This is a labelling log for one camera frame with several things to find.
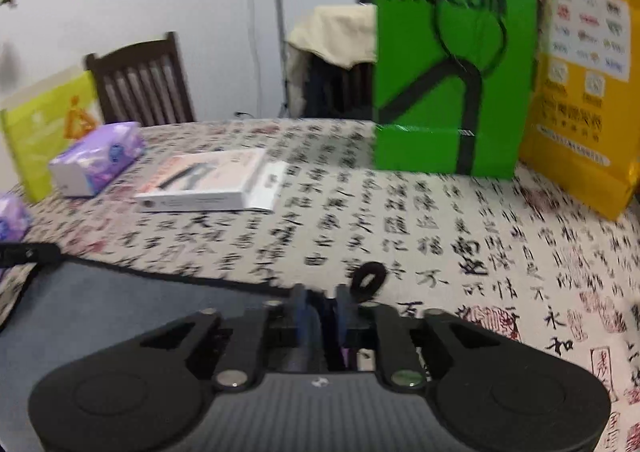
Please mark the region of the purple grey microfibre towel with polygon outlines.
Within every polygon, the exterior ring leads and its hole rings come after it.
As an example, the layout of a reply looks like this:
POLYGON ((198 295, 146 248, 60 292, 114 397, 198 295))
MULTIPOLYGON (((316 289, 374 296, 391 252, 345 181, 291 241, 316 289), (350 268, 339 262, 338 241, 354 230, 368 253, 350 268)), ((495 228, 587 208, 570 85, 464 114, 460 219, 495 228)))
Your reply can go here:
MULTIPOLYGON (((32 388, 60 366, 202 310, 239 318, 292 289, 238 291, 209 282, 175 282, 71 261, 29 280, 1 333, 1 444, 47 451, 28 416, 32 388)), ((376 419, 366 380, 304 374, 320 348, 323 294, 308 290, 300 341, 285 371, 257 388, 213 400, 201 422, 161 451, 384 451, 390 435, 376 419)))

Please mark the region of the near purple tissue pack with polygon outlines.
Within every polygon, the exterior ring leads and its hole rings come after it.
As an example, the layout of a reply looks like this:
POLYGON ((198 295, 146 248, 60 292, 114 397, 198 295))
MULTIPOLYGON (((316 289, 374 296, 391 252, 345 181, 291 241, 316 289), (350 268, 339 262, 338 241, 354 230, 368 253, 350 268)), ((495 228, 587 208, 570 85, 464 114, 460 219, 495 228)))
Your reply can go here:
POLYGON ((0 241, 20 242, 32 225, 23 200, 13 193, 0 195, 0 241))

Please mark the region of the purple tissue pack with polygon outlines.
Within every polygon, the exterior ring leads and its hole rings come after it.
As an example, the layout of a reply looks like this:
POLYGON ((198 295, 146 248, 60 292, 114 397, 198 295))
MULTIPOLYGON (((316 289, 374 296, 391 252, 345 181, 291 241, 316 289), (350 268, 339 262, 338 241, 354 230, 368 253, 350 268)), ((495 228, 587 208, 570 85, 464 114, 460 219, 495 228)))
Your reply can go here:
POLYGON ((144 150, 138 122, 104 124, 54 157, 49 171, 63 197, 93 198, 144 150))
POLYGON ((23 200, 13 193, 0 195, 0 241, 20 242, 32 225, 23 200))

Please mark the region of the far purple tissue pack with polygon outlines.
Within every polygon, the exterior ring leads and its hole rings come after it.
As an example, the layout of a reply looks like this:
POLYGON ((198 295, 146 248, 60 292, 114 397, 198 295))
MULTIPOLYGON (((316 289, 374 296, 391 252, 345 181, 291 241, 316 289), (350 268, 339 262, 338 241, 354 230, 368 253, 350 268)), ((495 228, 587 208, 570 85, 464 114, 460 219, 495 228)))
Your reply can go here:
POLYGON ((49 171, 63 197, 93 198, 144 150, 138 122, 104 124, 54 157, 49 171))

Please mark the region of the yellow green paper bag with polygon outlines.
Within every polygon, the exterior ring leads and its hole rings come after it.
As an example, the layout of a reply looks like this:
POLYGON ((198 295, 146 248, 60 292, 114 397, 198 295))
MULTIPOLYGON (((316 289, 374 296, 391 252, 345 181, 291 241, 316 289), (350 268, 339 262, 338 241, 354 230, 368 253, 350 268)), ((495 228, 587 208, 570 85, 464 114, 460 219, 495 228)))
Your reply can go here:
POLYGON ((53 190, 49 162, 102 123, 92 74, 77 66, 2 101, 1 133, 29 202, 53 190))

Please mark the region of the calligraphy print tablecloth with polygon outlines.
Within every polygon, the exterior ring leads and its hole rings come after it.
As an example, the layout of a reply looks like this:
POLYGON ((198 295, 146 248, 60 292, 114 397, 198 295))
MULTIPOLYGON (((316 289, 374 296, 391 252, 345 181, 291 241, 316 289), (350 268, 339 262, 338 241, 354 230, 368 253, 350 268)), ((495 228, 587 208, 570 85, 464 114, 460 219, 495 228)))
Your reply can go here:
MULTIPOLYGON (((602 451, 639 446, 639 206, 602 218, 544 177, 509 181, 375 171, 372 127, 253 121, 152 127, 142 159, 97 197, 51 194, 32 208, 32 242, 70 260, 164 281, 332 292, 378 261, 378 297, 406 316, 442 308, 575 362, 603 383, 602 451), (134 196, 181 153, 265 149, 288 165, 270 213, 139 211, 134 196)), ((1 284, 1 333, 30 267, 1 284)))

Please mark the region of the dark wooden chair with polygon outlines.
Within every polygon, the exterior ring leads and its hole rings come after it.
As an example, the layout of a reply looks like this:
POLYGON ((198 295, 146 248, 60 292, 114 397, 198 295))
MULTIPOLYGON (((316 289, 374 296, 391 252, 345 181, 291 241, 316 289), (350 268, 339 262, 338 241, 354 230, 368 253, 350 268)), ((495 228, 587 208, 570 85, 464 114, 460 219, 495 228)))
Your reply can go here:
POLYGON ((195 120, 178 47, 178 36, 85 56, 106 124, 134 121, 144 127, 195 120))

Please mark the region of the white flat product box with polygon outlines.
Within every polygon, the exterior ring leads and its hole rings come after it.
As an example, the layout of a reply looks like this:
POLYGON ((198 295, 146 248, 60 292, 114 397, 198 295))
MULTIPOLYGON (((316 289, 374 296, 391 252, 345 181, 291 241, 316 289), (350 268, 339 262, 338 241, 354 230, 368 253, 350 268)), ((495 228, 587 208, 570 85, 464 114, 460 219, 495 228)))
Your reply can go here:
POLYGON ((143 212, 270 212, 288 165, 264 149, 183 153, 166 160, 134 196, 143 212))

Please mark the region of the yellow printed plastic bag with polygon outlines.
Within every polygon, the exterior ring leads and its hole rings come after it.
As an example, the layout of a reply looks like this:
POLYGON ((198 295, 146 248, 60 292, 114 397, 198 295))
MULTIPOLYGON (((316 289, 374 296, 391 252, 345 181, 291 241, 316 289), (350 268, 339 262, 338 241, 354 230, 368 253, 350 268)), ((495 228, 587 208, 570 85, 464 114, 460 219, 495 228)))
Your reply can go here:
POLYGON ((639 0, 546 0, 521 159, 614 220, 639 186, 639 0))

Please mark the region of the chair with cream cloth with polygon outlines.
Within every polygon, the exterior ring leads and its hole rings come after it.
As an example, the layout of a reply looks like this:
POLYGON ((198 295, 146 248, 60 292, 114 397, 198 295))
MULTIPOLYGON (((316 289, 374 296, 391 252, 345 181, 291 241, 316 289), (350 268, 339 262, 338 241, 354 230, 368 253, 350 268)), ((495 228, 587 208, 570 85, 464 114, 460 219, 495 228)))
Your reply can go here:
POLYGON ((321 5, 286 39, 288 115, 372 119, 376 7, 321 5))

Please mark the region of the green mucun paper bag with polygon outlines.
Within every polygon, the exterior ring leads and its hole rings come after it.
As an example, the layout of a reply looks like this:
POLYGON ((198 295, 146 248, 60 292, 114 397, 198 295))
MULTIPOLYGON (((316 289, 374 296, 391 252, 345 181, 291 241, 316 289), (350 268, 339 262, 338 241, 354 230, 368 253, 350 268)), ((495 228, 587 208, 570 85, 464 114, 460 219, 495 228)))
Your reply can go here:
POLYGON ((513 176, 529 105, 537 0, 373 0, 374 164, 513 176))

